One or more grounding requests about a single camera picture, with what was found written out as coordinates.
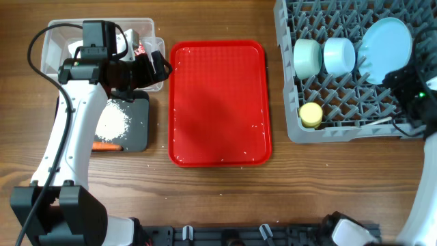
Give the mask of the red snack wrapper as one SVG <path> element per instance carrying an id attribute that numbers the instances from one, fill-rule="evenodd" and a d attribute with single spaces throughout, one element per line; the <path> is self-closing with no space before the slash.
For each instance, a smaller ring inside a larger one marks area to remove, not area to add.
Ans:
<path id="1" fill-rule="evenodd" d="M 146 53 L 145 48 L 142 45 L 142 43 L 139 43 L 139 46 L 134 50 L 134 53 L 136 56 Z"/>

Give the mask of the white rice pile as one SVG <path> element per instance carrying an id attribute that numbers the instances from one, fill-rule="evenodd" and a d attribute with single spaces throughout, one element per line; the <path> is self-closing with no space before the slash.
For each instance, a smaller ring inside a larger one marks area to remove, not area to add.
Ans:
<path id="1" fill-rule="evenodd" d="M 119 101 L 109 100 L 98 121 L 95 136 L 103 142 L 125 137 L 129 125 L 130 117 Z"/>

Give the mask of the orange carrot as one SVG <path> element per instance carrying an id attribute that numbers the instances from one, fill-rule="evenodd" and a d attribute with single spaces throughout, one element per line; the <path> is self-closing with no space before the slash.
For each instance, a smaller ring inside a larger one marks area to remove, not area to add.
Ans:
<path id="1" fill-rule="evenodd" d="M 92 145 L 92 152 L 118 152 L 122 151 L 124 148 L 121 145 L 114 143 L 104 143 L 95 141 Z"/>

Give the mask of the green bowl with rice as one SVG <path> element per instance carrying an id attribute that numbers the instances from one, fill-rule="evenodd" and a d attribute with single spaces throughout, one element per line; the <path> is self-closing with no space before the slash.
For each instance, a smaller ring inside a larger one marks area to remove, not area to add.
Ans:
<path id="1" fill-rule="evenodd" d="M 319 74 L 322 67 L 322 49 L 318 42 L 297 39 L 294 46 L 294 70 L 300 79 L 308 79 Z"/>

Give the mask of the yellow cup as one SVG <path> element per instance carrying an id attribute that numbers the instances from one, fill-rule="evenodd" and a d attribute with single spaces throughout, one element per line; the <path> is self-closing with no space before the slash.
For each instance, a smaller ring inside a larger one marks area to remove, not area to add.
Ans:
<path id="1" fill-rule="evenodd" d="M 300 107 L 298 116 L 305 128 L 317 128 L 322 123 L 323 110 L 317 103 L 308 102 Z"/>

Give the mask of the small blue bowl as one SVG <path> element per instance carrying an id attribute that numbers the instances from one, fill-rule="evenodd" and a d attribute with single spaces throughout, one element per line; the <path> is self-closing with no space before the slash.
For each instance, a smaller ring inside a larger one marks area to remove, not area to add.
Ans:
<path id="1" fill-rule="evenodd" d="M 347 38 L 329 38 L 324 45 L 324 65 L 334 78 L 352 72 L 356 62 L 352 42 Z"/>

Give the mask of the light blue plate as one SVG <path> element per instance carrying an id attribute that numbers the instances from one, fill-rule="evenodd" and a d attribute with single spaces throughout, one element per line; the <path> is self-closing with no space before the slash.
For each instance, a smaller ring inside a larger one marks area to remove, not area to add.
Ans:
<path id="1" fill-rule="evenodd" d="M 412 36 L 398 18 L 386 17 L 365 33 L 357 53 L 357 68 L 366 82 L 381 85 L 385 76 L 403 68 L 410 60 Z"/>

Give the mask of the white plastic spoon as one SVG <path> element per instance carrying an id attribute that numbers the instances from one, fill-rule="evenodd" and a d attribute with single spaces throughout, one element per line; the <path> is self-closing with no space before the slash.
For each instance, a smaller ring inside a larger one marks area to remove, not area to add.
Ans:
<path id="1" fill-rule="evenodd" d="M 373 126 L 373 125 L 379 125 L 379 124 L 383 124 L 385 122 L 390 122 L 393 118 L 391 116 L 386 117 L 386 118 L 382 118 L 373 122 L 370 122 L 368 124 L 366 124 L 365 126 Z"/>

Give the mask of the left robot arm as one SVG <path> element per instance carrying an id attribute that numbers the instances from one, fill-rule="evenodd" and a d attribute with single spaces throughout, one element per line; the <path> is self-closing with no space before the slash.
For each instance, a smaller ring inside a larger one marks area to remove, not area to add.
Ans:
<path id="1" fill-rule="evenodd" d="M 15 187 L 10 206 L 21 224 L 16 239 L 33 245 L 152 245 L 136 218 L 108 215 L 88 190 L 88 166 L 100 116 L 112 90 L 121 92 L 167 80 L 171 64 L 159 51 L 126 61 L 118 51 L 122 28 L 86 20 L 83 44 L 59 67 L 53 85 L 59 102 L 51 136 L 26 187 Z"/>

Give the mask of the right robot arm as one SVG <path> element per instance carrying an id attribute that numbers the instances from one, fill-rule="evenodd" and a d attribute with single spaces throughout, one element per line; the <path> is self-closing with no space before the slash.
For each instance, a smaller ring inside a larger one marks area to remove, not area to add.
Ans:
<path id="1" fill-rule="evenodd" d="M 419 188 L 407 222 L 393 245 L 436 244 L 436 91 L 431 90 L 419 65 L 390 72 L 383 85 L 392 89 L 409 120 L 420 121 L 424 145 L 424 164 Z M 384 245 L 370 229 L 341 213 L 327 215 L 318 229 L 320 245 Z"/>

